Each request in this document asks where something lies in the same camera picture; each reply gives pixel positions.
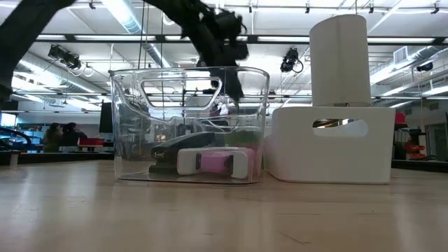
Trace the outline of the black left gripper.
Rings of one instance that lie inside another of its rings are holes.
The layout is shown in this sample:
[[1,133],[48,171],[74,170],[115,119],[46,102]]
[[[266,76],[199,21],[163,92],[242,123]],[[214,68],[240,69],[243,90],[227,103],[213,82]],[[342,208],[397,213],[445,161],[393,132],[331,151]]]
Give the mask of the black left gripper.
[[[243,17],[234,11],[219,9],[205,12],[199,19],[199,37],[202,39],[199,55],[203,67],[233,67],[237,60],[249,56],[246,42],[238,37],[247,32]],[[218,88],[219,80],[212,80],[211,86]],[[234,68],[225,69],[225,94],[235,102],[244,96],[242,85]]]

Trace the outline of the black stapler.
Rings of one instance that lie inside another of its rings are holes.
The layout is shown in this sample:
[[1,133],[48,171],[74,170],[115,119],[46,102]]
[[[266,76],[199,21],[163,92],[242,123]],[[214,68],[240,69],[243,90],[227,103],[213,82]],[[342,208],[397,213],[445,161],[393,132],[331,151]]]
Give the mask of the black stapler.
[[214,132],[198,132],[178,136],[151,148],[150,155],[156,161],[148,168],[152,174],[177,174],[178,153],[184,148],[202,148],[215,141]]

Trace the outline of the white shade wooden base lamp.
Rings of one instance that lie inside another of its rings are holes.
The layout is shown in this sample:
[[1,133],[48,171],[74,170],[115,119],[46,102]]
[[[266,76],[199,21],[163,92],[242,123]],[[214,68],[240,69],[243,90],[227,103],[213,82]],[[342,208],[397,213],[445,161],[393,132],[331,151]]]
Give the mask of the white shade wooden base lamp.
[[314,106],[371,105],[366,19],[338,15],[309,32]]

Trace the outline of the black monitor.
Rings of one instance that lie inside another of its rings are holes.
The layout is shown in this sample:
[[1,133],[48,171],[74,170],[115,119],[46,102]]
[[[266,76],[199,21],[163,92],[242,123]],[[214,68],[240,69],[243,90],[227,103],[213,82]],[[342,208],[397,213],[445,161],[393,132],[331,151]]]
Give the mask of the black monitor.
[[101,104],[101,113],[99,121],[100,133],[112,133],[113,132],[113,120],[112,120],[112,103],[103,102]]

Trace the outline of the clear plastic bin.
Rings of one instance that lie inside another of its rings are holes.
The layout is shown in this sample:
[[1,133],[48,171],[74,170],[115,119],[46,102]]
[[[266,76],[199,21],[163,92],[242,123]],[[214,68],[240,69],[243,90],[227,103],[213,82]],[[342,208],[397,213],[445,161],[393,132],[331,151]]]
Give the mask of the clear plastic bin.
[[[225,94],[225,69],[234,68],[244,96]],[[211,81],[220,81],[214,88]],[[268,73],[251,67],[132,69],[111,76],[115,176],[123,180],[251,184],[260,177],[265,135]],[[214,132],[209,147],[255,151],[245,179],[217,174],[152,174],[151,148],[198,132]]]

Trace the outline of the white plastic bin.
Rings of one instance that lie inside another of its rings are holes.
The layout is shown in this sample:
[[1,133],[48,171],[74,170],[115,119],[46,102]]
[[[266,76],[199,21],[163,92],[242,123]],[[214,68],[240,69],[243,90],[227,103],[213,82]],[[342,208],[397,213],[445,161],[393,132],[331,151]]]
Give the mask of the white plastic bin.
[[287,182],[387,184],[395,116],[393,108],[278,108],[265,168]]

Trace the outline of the red box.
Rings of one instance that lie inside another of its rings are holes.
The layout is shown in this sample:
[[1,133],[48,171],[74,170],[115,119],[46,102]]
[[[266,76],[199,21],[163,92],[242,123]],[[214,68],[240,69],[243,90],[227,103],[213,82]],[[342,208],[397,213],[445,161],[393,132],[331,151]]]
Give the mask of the red box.
[[78,140],[79,147],[102,147],[105,140],[102,138],[80,138]]

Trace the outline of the person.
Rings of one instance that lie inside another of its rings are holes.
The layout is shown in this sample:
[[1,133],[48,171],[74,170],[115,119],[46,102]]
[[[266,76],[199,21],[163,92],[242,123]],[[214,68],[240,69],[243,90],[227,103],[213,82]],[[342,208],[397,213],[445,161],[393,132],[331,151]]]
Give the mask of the person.
[[88,136],[76,128],[76,123],[70,122],[62,128],[61,146],[77,146],[79,139],[86,139]]
[[43,152],[56,153],[60,149],[62,129],[59,123],[51,123],[43,138]]

